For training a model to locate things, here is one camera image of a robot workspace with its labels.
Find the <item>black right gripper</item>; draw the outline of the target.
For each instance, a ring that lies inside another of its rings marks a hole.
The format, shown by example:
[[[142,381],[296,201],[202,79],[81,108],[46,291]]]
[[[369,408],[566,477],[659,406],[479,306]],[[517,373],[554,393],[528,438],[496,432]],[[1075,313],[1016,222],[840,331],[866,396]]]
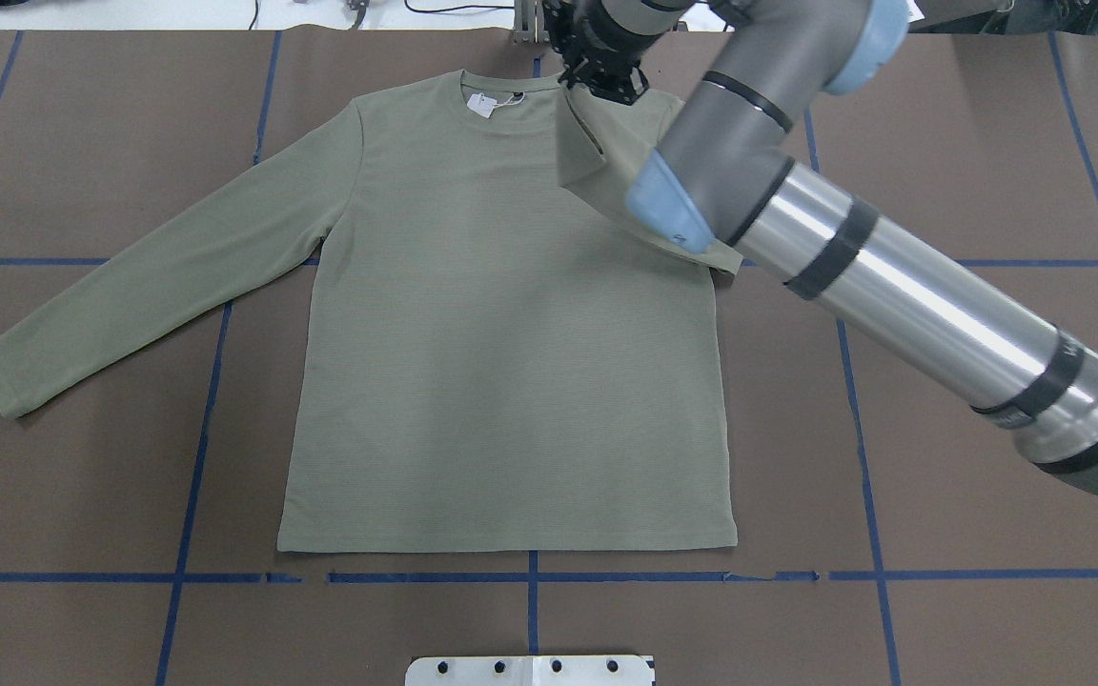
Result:
[[[641,58],[652,47],[608,8],[548,8],[546,30],[563,71],[559,82],[575,86],[610,103],[631,106],[648,91]]]

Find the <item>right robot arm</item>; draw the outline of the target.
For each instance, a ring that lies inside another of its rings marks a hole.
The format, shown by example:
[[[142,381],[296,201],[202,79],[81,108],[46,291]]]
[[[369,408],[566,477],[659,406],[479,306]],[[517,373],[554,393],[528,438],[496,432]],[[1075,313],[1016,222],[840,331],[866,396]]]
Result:
[[[782,151],[815,95],[858,90],[901,46],[904,1],[713,1],[732,33],[654,144],[616,119],[688,1],[546,1],[561,56],[559,182],[688,259],[735,252],[1011,432],[1098,495],[1098,352]]]

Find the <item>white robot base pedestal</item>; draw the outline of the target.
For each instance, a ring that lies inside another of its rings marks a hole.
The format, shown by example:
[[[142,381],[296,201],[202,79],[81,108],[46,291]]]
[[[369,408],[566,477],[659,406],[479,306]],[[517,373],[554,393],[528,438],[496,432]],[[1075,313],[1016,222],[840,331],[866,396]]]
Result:
[[[637,655],[425,656],[405,685],[657,685],[654,660]]]

